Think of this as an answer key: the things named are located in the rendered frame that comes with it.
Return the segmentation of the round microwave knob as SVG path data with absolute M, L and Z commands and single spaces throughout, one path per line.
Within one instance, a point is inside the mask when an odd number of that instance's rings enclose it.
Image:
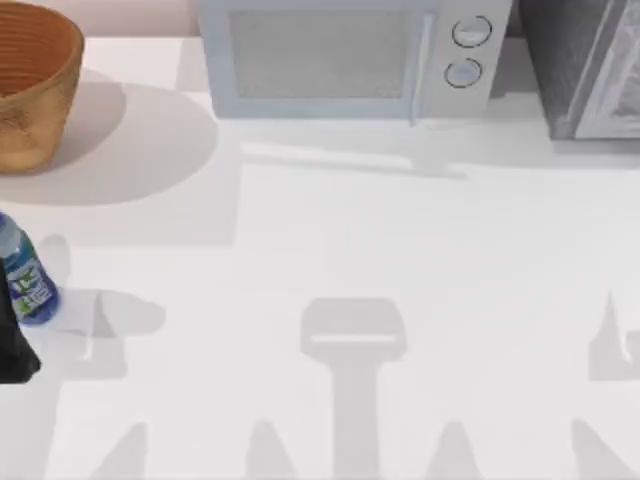
M 451 62 L 444 70 L 444 80 L 454 89 L 466 89 L 480 81 L 483 66 L 473 58 Z
M 484 16 L 459 20 L 452 28 L 453 41 L 461 48 L 476 48 L 488 41 L 492 24 Z

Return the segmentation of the blue bottle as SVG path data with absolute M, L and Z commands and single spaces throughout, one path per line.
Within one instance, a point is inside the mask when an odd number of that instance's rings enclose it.
M 0 211 L 0 259 L 21 324 L 43 325 L 56 315 L 60 294 L 27 233 Z

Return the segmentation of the brown woven basket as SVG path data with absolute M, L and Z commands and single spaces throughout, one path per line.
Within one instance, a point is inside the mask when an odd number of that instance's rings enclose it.
M 0 0 L 0 174 L 49 164 L 79 85 L 85 37 L 64 14 Z

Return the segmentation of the pale microwave oven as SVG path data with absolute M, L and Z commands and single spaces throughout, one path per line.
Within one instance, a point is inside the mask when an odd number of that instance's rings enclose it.
M 234 119 L 409 122 L 422 17 L 432 16 L 421 118 L 484 112 L 513 0 L 195 0 L 215 113 Z M 452 28 L 484 16 L 486 43 L 461 48 Z M 454 61 L 483 66 L 478 83 L 444 80 Z

